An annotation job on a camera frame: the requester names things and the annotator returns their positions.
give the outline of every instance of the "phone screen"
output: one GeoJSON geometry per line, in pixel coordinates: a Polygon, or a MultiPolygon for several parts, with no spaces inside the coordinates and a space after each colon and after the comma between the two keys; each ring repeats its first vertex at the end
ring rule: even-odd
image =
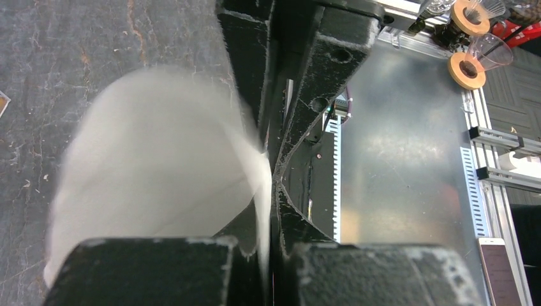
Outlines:
{"type": "Polygon", "coordinates": [[[521,306],[505,245],[480,244],[493,306],[521,306]]]}

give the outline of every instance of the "metal frame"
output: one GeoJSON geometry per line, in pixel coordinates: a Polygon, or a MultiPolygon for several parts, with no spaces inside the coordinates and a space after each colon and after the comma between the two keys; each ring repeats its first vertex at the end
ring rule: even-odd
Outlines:
{"type": "Polygon", "coordinates": [[[527,156],[541,155],[541,142],[522,138],[519,135],[503,133],[479,126],[472,127],[469,130],[469,134],[470,139],[477,143],[513,150],[516,153],[527,156]]]}
{"type": "MultiPolygon", "coordinates": [[[[491,129],[492,125],[484,98],[483,89],[476,91],[463,91],[465,105],[472,104],[473,109],[465,111],[467,128],[480,126],[491,129]]],[[[471,150],[475,158],[476,168],[498,168],[498,153],[496,147],[472,141],[471,150]]],[[[519,290],[522,305],[532,305],[530,289],[526,280],[524,263],[515,232],[511,208],[504,186],[483,182],[480,185],[484,196],[484,205],[488,216],[488,227],[491,237],[503,238],[505,248],[511,263],[515,283],[519,290]]]]}
{"type": "Polygon", "coordinates": [[[392,23],[389,25],[402,31],[407,30],[415,22],[419,14],[420,4],[415,2],[378,0],[378,3],[385,8],[385,13],[388,16],[387,20],[392,18],[392,23]]]}
{"type": "Polygon", "coordinates": [[[397,48],[414,50],[418,53],[425,54],[431,57],[437,57],[439,59],[446,59],[452,55],[452,53],[448,50],[444,50],[435,45],[432,42],[430,35],[428,35],[428,33],[426,32],[418,33],[417,35],[415,35],[415,37],[396,33],[400,34],[398,41],[394,41],[394,34],[395,33],[384,30],[380,33],[378,39],[390,43],[397,48]]]}
{"type": "Polygon", "coordinates": [[[480,180],[490,182],[494,185],[514,187],[531,193],[541,193],[541,179],[529,175],[521,175],[501,169],[483,167],[477,169],[477,176],[480,180]]]}

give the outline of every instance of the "gray concrete floor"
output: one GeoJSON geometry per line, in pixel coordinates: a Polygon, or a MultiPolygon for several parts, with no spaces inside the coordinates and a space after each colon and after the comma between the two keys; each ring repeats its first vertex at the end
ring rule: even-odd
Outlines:
{"type": "MultiPolygon", "coordinates": [[[[214,1],[155,3],[1,2],[0,90],[12,101],[0,118],[0,305],[39,305],[45,296],[47,210],[61,155],[100,90],[159,63],[232,85],[214,1]]],[[[489,74],[489,112],[497,129],[541,137],[541,60],[522,50],[515,58],[489,74]]]]}

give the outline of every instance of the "red object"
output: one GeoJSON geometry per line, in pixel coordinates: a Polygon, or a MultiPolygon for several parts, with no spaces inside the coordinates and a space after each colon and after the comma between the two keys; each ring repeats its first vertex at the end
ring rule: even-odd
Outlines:
{"type": "MultiPolygon", "coordinates": [[[[518,30],[520,28],[518,25],[505,21],[507,24],[507,28],[505,29],[505,32],[503,32],[503,25],[501,23],[496,24],[493,29],[492,33],[496,36],[499,36],[501,39],[505,39],[507,36],[511,35],[514,31],[518,30]]],[[[518,45],[522,45],[523,43],[533,40],[535,38],[538,38],[541,36],[541,22],[537,24],[533,24],[529,27],[527,27],[525,30],[523,30],[520,34],[513,37],[511,40],[507,42],[507,45],[510,48],[516,47],[518,45]]]]}

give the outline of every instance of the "screw hole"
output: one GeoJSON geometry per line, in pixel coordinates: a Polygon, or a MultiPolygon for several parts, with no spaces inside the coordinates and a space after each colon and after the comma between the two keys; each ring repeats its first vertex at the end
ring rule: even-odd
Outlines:
{"type": "Polygon", "coordinates": [[[330,53],[330,59],[333,62],[337,62],[340,64],[346,64],[350,62],[352,58],[353,58],[352,54],[344,49],[333,50],[330,53]]]}
{"type": "Polygon", "coordinates": [[[314,112],[321,113],[327,108],[328,104],[329,103],[325,98],[315,98],[314,100],[312,100],[312,102],[310,102],[310,107],[314,112]]]}
{"type": "Polygon", "coordinates": [[[384,24],[391,24],[394,22],[393,16],[385,15],[383,16],[383,23],[384,24]]]}

